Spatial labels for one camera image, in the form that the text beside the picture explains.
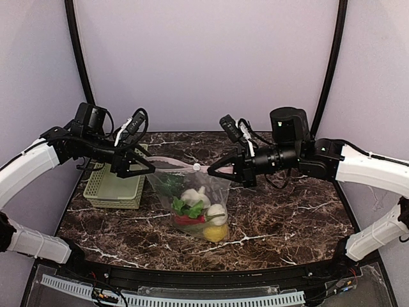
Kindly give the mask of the clear zip top bag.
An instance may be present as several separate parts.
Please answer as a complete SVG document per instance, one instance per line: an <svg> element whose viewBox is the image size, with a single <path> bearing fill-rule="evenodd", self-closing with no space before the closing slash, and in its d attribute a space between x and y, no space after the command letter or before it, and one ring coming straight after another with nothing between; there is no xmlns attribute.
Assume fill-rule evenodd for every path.
<svg viewBox="0 0 409 307"><path fill-rule="evenodd" d="M155 167L148 181L177 230L208 242L229 237L227 202L231 182L210 176L208 167L161 156L147 157Z"/></svg>

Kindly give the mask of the white garlic toy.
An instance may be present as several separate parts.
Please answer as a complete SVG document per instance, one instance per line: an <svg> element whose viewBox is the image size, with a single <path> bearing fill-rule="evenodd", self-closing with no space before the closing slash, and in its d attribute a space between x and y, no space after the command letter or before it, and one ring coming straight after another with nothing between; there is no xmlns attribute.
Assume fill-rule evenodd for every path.
<svg viewBox="0 0 409 307"><path fill-rule="evenodd" d="M203 208L207 209L210 207L211 202L210 199L205 194L206 188L205 186L201 186L198 190L195 189L187 189L181 194L181 199L185 202L186 205L193 207L198 202L203 202Z"/></svg>

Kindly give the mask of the green bell pepper toy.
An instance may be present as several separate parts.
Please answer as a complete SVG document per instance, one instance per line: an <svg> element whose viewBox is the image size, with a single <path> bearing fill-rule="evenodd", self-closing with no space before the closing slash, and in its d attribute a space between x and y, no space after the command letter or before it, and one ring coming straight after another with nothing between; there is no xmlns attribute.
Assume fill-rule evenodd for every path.
<svg viewBox="0 0 409 307"><path fill-rule="evenodd" d="M184 176L164 173L159 178L158 191L163 195L179 195L183 192Z"/></svg>

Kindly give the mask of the green leafy vegetable toy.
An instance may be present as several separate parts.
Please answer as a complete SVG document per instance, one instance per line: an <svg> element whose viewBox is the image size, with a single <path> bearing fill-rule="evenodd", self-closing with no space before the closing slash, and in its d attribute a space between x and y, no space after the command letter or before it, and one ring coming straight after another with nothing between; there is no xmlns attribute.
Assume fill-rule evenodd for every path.
<svg viewBox="0 0 409 307"><path fill-rule="evenodd" d="M186 205L182 199L174 197L171 208L174 213L174 217L176 215L179 215L179 216L187 215L195 219L199 216L204 216L206 220L205 223L211 223L216 226L220 226L224 224L228 218L228 215L222 205L219 205L218 207L211 205L207 209L204 209L202 201L198 202L193 207L190 207Z"/></svg>

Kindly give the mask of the yellow lemon toy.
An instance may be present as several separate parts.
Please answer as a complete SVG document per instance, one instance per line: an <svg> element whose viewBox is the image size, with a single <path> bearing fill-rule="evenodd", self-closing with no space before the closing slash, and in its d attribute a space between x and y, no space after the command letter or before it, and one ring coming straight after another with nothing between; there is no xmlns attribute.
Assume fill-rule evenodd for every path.
<svg viewBox="0 0 409 307"><path fill-rule="evenodd" d="M228 225L209 226L203 230L203 237L210 242L220 242L224 240L229 233Z"/></svg>

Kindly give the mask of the red chili pepper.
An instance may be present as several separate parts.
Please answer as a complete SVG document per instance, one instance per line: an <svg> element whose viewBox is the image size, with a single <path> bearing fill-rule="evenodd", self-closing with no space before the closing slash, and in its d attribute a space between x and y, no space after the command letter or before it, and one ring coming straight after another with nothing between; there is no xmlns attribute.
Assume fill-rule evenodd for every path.
<svg viewBox="0 0 409 307"><path fill-rule="evenodd" d="M174 222L176 223L176 225L179 225L179 226L191 226L191 225L203 224L206 222L206 220L204 216L199 216L194 219L187 215L183 215L183 216L176 215L174 217Z"/></svg>

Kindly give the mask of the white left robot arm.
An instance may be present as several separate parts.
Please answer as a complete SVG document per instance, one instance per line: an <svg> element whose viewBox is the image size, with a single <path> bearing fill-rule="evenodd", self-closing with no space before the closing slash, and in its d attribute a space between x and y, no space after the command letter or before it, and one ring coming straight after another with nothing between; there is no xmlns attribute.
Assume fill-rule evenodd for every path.
<svg viewBox="0 0 409 307"><path fill-rule="evenodd" d="M110 112L103 107L81 103L75 118L64 127L53 127L28 148L1 166L1 206L44 173L70 159L89 158L110 164L111 173L130 178L154 173L155 167L140 156L139 141L148 128L148 113L137 109L111 140L103 124ZM18 224L1 213L1 252L13 251L57 264L76 262L82 250L67 239L46 235Z"/></svg>

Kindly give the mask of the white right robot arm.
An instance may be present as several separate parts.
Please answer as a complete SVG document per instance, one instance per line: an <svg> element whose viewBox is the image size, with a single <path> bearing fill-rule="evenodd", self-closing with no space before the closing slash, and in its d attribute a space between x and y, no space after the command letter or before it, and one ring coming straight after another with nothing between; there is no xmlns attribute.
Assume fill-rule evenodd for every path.
<svg viewBox="0 0 409 307"><path fill-rule="evenodd" d="M340 241L335 258L359 262L368 254L408 233L408 162L366 152L341 139L313 139L303 109L280 107L270 112L273 143L254 148L247 121L220 119L235 151L212 164L210 176L254 187L258 175L285 169L329 182L368 185L400 195L392 209L364 230Z"/></svg>

